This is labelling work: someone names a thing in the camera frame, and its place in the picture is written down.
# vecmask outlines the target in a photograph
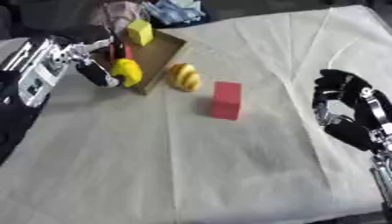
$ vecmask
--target robotic hand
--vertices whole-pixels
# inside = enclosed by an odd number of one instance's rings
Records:
[[[316,80],[313,109],[329,135],[361,151],[372,151],[370,169],[384,198],[390,220],[392,211],[392,105],[387,96],[362,78],[339,70],[321,70]],[[335,115],[328,101],[338,100],[354,110],[353,118]]]
[[[113,43],[106,28],[89,25],[29,38],[0,65],[0,164],[23,140],[71,65],[97,86],[122,84],[91,57]]]

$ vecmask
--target open box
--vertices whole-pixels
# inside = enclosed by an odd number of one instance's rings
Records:
[[[132,46],[134,60],[143,70],[142,81],[132,87],[142,95],[147,95],[158,84],[170,62],[186,45],[185,40],[161,31],[154,31],[154,39],[146,46],[132,43],[128,36],[125,41]]]

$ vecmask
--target red block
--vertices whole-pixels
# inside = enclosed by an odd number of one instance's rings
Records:
[[[133,60],[132,46],[125,44],[125,58]]]
[[[241,106],[241,84],[225,81],[215,82],[213,113],[215,118],[236,120]]]

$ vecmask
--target toy fruit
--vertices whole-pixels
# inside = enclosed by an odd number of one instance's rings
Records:
[[[122,85],[130,88],[139,83],[143,78],[143,72],[140,66],[133,59],[117,59],[110,70],[112,76],[122,76],[124,81]]]
[[[201,87],[200,76],[193,65],[183,63],[171,67],[169,81],[175,87],[192,92]]]

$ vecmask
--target table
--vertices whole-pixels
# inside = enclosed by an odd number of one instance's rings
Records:
[[[0,169],[1,223],[303,223],[380,209],[370,155],[327,136],[311,110],[326,67],[392,95],[392,37],[371,10],[168,32],[189,40],[177,62],[193,63],[203,88],[162,82],[141,97],[70,71]],[[238,121],[208,116],[215,81],[242,83]]]

